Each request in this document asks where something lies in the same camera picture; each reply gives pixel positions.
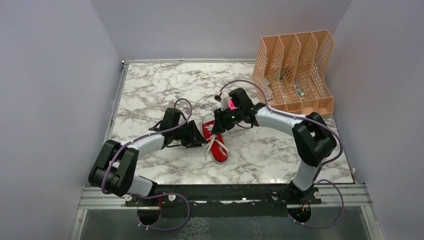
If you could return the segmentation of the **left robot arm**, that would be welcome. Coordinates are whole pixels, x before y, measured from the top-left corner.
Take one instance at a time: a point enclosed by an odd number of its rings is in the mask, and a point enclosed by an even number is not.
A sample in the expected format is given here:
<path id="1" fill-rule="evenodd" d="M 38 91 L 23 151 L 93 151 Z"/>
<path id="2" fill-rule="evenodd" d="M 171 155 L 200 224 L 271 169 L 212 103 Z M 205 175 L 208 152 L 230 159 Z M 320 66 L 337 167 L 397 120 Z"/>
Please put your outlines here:
<path id="1" fill-rule="evenodd" d="M 88 182 L 107 194 L 118 197 L 137 195 L 144 205 L 152 205 L 157 200 L 157 183 L 135 175 L 137 161 L 155 151 L 171 148 L 174 141 L 179 141 L 185 148 L 197 148 L 207 143 L 193 120 L 188 120 L 182 111 L 169 107 L 162 120 L 144 135 L 126 143 L 107 140 L 88 175 Z"/>

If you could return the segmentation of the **red canvas sneaker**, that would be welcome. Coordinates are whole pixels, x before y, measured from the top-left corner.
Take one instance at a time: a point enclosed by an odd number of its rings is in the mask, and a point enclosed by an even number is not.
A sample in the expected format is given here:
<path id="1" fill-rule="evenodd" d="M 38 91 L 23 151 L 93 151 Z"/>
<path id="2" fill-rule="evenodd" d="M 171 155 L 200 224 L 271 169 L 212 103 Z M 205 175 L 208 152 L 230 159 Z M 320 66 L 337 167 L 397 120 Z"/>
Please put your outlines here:
<path id="1" fill-rule="evenodd" d="M 212 160 L 216 163 L 223 164 L 228 159 L 229 149 L 225 146 L 223 137 L 220 133 L 212 134 L 215 125 L 214 115 L 208 113 L 203 116 L 201 121 L 201 132 L 207 141 L 205 146 L 204 159 L 207 160 L 211 155 Z"/>

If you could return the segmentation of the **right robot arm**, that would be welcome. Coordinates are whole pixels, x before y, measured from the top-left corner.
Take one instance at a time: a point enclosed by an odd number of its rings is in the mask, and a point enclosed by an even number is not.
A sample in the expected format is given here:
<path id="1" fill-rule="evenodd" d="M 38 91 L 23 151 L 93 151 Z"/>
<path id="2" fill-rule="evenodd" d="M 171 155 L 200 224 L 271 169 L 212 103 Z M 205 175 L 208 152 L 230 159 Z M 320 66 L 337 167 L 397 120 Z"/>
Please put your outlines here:
<path id="1" fill-rule="evenodd" d="M 212 134 L 222 134 L 245 122 L 251 127 L 264 127 L 293 137 L 300 164 L 289 183 L 289 199 L 300 204 L 309 196 L 321 163 L 337 146 L 336 138 L 317 112 L 294 114 L 271 108 L 265 103 L 254 104 L 244 88 L 236 88 L 228 95 L 218 93 L 214 99 L 220 108 L 214 110 Z"/>

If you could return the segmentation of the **white shoelace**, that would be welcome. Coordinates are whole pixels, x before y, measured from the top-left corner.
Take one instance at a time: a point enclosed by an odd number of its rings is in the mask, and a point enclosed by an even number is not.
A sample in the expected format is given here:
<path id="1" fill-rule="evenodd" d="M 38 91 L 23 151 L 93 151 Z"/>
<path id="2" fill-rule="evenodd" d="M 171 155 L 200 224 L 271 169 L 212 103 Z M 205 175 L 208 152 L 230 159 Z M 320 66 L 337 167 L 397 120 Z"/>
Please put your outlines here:
<path id="1" fill-rule="evenodd" d="M 224 163 L 228 159 L 229 149 L 225 146 L 224 140 L 221 134 L 210 134 L 206 132 L 204 137 L 207 141 L 205 147 L 204 158 L 208 158 L 208 155 L 212 155 L 212 159 L 217 163 Z"/>

